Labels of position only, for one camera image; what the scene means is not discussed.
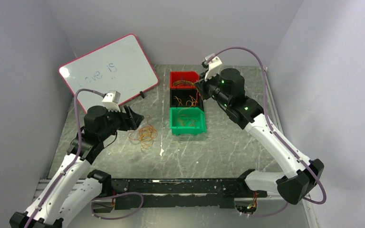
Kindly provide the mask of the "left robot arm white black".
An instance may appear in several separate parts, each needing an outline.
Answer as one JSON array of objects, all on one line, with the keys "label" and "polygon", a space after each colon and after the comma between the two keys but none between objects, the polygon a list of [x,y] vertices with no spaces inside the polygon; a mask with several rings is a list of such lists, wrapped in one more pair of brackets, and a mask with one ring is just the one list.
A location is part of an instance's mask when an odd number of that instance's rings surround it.
[{"label": "left robot arm white black", "polygon": [[24,212],[10,218],[12,228],[66,228],[75,216],[95,198],[114,193],[111,175],[93,170],[74,190],[82,174],[88,171],[104,149],[104,142],[118,131],[136,130],[144,116],[129,106],[123,112],[109,111],[103,106],[92,106],[84,116],[84,126],[78,128],[60,168],[43,192]]}]

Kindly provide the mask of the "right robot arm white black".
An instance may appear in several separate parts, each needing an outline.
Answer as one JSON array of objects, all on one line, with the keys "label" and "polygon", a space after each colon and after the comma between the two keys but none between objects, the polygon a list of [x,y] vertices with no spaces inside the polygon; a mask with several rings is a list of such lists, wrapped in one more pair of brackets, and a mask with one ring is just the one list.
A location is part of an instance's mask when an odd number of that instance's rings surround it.
[{"label": "right robot arm white black", "polygon": [[226,68],[209,78],[201,73],[194,86],[201,98],[215,100],[235,124],[260,142],[282,169],[281,172],[245,174],[237,185],[239,194],[248,197],[254,191],[269,191],[296,205],[318,185],[325,166],[320,159],[312,160],[297,150],[274,128],[263,107],[245,94],[244,82],[238,70]]}]

